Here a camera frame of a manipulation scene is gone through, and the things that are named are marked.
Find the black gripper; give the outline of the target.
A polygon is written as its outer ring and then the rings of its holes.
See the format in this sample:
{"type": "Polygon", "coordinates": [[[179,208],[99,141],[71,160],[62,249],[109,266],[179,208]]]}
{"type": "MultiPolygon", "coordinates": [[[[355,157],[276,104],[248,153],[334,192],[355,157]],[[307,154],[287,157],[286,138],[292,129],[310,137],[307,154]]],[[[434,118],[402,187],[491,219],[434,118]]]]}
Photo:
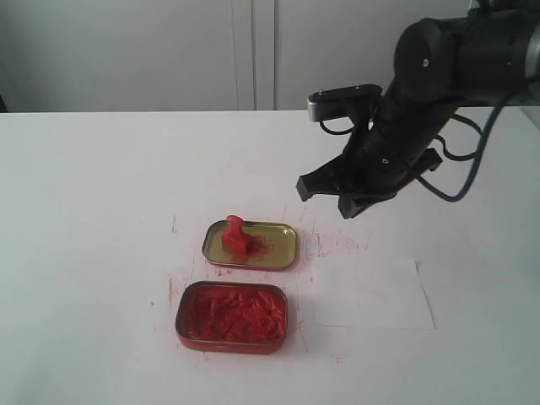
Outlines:
{"type": "Polygon", "coordinates": [[[369,111],[350,112],[354,129],[341,157],[299,177],[300,200],[340,195],[340,214],[354,219],[393,199],[414,174],[422,173],[418,162],[457,108],[454,94],[425,100],[394,78],[369,111]]]}

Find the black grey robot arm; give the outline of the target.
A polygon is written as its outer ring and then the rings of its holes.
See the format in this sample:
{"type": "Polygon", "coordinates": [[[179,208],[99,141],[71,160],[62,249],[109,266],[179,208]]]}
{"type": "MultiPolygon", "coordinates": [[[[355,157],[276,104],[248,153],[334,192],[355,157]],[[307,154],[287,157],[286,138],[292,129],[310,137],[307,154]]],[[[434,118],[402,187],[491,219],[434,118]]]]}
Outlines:
{"type": "Polygon", "coordinates": [[[431,144],[460,108],[488,106],[478,146],[465,156],[467,179],[458,193],[440,194],[449,203],[462,200],[500,112],[539,103],[539,4],[481,1],[462,18],[421,19],[401,34],[393,68],[386,89],[358,84],[309,97],[313,122],[324,127],[348,118],[351,127],[339,156],[298,179],[302,200],[335,196],[341,215],[351,219],[394,198],[450,157],[431,144]]]}

